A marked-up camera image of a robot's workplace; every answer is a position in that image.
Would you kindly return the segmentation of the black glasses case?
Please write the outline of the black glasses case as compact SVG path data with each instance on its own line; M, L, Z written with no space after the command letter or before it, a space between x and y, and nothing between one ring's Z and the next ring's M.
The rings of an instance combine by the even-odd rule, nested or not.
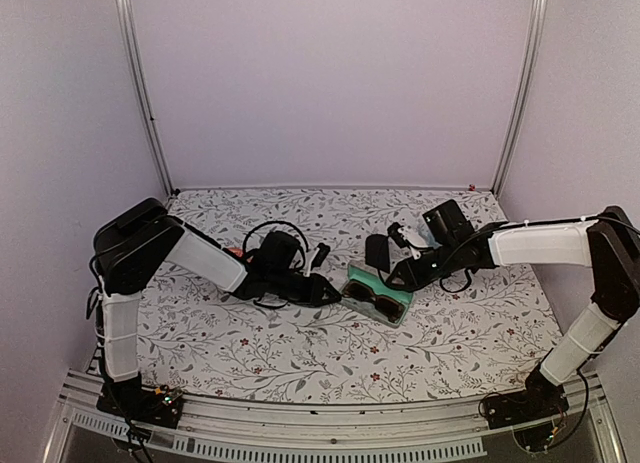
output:
M365 239L365 264L384 273L391 271L387 235L372 234Z

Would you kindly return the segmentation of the grey glasses case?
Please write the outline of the grey glasses case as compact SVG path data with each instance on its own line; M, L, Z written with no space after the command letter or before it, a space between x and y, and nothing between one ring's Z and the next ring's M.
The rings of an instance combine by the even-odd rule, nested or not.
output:
M398 328L404 322L414 296L388 288L372 267L352 261L340 290L340 303L375 322Z

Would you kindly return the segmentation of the brown sunglasses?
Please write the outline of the brown sunglasses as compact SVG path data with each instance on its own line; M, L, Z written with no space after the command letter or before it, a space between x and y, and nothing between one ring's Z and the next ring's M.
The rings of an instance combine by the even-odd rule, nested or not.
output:
M378 295L368 285L350 280L342 290L344 297L355 299L362 303L370 303L374 309L389 322L397 322L404 314L405 306L386 295Z

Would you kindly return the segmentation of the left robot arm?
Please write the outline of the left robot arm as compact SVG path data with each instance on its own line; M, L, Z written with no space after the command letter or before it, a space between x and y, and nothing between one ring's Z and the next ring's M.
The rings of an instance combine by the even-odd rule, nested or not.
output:
M164 268L176 268L243 301L274 296L286 304L321 308L337 304L341 294L318 273L330 252L312 246L294 224L264 223L267 234L257 247L243 241L239 252L171 214L147 198L97 230L90 270L98 297L101 370L111 402L128 417L148 409L139 388L138 311L149 284Z

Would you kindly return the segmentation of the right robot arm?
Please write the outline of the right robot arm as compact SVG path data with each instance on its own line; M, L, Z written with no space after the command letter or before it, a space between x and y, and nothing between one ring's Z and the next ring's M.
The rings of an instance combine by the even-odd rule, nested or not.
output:
M618 206L580 218L493 222L476 229L458 203L447 200L423 219L436 241L433 247L412 242L399 224L390 226L391 239L414 254L379 272L386 287L415 292L458 271L471 274L519 264L591 269L589 304L518 395L517 410L524 418L537 419L552 407L555 389L604 349L639 309L639 231Z

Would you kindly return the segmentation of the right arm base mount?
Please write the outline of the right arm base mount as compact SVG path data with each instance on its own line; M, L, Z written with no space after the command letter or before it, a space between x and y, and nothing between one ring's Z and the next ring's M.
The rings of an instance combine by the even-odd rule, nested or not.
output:
M553 385L536 372L526 378L522 390L491 392L478 404L478 413L490 429L526 424L516 429L513 437L517 446L528 453L546 452L560 442L568 410L564 386Z

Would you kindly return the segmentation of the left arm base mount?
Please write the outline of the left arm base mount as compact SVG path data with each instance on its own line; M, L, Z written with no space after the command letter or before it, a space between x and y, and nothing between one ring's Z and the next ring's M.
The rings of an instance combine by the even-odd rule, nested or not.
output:
M144 389L138 383L104 383L96 409L121 417L126 422L177 429L182 416L183 401L180 397Z

